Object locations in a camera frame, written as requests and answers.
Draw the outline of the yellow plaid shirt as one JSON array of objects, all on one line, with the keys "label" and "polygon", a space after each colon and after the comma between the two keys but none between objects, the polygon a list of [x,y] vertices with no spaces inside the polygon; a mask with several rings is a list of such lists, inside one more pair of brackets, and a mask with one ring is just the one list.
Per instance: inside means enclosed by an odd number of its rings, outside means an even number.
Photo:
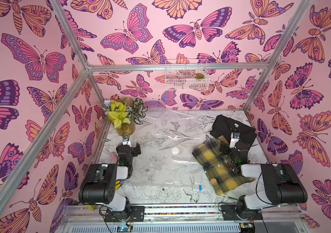
[{"label": "yellow plaid shirt", "polygon": [[235,174],[228,165],[231,159],[220,151],[221,144],[228,144],[224,136],[205,141],[195,147],[192,155],[203,170],[215,190],[216,195],[224,195],[242,184],[255,181],[254,178]]}]

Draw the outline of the clear plastic vacuum bag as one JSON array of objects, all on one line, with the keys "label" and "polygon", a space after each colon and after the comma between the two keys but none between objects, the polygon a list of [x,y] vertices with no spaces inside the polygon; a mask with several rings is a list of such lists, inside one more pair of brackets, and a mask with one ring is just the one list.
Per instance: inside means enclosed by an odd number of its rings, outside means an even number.
[{"label": "clear plastic vacuum bag", "polygon": [[130,136],[132,146],[140,144],[141,154],[133,160],[128,184],[119,189],[127,196],[151,188],[180,191],[215,191],[203,167],[192,155],[195,147],[212,139],[210,131],[218,115],[245,123],[243,111],[176,111],[152,109],[143,124]]}]

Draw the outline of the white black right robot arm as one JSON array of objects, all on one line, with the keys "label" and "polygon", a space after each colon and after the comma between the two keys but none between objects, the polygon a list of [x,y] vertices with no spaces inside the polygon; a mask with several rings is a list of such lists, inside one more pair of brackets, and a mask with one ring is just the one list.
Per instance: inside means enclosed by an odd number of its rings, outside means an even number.
[{"label": "white black right robot arm", "polygon": [[263,190],[254,194],[242,195],[237,199],[233,213],[247,220],[259,210],[282,204],[306,203],[308,194],[299,177],[290,164],[251,164],[247,163],[250,145],[244,142],[220,144],[220,152],[231,162],[228,164],[235,174],[263,182]]}]

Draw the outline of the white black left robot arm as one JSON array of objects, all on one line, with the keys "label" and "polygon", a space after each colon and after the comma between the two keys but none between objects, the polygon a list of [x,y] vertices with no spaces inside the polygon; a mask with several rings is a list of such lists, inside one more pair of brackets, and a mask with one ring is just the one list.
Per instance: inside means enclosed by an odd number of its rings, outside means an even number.
[{"label": "white black left robot arm", "polygon": [[135,147],[118,145],[116,164],[91,164],[79,190],[79,202],[86,205],[103,205],[111,214],[130,215],[129,199],[116,193],[116,182],[131,178],[133,158],[141,154],[140,144]]}]

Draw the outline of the black folded shirt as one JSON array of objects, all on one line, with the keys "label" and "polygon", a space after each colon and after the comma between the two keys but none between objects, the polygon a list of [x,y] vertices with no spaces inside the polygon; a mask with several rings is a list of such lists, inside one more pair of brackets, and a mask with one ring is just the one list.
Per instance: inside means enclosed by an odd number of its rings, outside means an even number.
[{"label": "black folded shirt", "polygon": [[257,136],[254,128],[230,117],[218,115],[213,123],[210,134],[215,138],[223,136],[228,142],[230,142],[232,133],[239,133],[240,140],[251,146]]}]

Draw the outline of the pink cylindrical object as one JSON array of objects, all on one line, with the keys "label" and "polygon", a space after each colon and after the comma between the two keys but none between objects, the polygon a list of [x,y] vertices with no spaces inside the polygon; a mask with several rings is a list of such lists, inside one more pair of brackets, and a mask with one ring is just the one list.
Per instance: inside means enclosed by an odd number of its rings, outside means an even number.
[{"label": "pink cylindrical object", "polygon": [[117,155],[114,152],[110,153],[111,158],[116,162],[118,160]]}]

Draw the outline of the potted plant in glass vase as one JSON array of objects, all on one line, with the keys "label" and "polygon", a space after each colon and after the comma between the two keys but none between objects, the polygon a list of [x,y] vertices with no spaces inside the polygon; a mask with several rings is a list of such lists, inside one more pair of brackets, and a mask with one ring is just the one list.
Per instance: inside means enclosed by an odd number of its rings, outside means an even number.
[{"label": "potted plant in glass vase", "polygon": [[136,125],[143,124],[148,107],[140,98],[120,98],[112,96],[94,109],[98,120],[108,118],[120,136],[130,136],[135,132]]}]

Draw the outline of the small green succulent plant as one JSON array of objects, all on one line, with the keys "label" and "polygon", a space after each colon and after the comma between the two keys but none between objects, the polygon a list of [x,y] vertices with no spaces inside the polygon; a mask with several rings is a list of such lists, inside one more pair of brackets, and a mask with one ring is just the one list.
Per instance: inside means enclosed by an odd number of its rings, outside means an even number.
[{"label": "small green succulent plant", "polygon": [[195,79],[204,79],[205,78],[205,75],[203,73],[197,73],[195,76],[194,76]]}]

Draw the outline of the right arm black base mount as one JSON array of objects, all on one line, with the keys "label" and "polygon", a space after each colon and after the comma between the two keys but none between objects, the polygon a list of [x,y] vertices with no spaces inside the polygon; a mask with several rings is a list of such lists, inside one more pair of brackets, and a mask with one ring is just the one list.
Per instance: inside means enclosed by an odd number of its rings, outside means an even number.
[{"label": "right arm black base mount", "polygon": [[232,204],[221,204],[218,209],[222,213],[224,220],[263,220],[262,214],[259,210],[244,209],[243,207],[238,207],[237,205]]}]

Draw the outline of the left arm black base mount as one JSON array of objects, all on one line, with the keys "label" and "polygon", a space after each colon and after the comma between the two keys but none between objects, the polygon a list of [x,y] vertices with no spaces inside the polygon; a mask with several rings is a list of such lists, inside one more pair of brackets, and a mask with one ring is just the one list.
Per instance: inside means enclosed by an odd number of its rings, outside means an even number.
[{"label": "left arm black base mount", "polygon": [[144,206],[131,206],[130,209],[125,208],[125,210],[120,212],[112,212],[108,209],[104,214],[104,219],[106,222],[143,222],[144,217]]}]

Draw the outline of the aluminium front rail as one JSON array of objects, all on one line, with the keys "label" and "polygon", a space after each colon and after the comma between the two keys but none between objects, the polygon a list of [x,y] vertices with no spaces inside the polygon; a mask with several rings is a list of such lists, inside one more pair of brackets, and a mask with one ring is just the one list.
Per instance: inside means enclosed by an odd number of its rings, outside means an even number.
[{"label": "aluminium front rail", "polygon": [[[161,222],[221,222],[235,221],[224,220],[217,203],[195,204],[134,204],[132,206],[144,206],[145,217],[143,222],[136,223],[161,223]],[[284,205],[259,210],[263,220],[268,222],[297,222],[304,219],[299,207],[296,205]]]}]

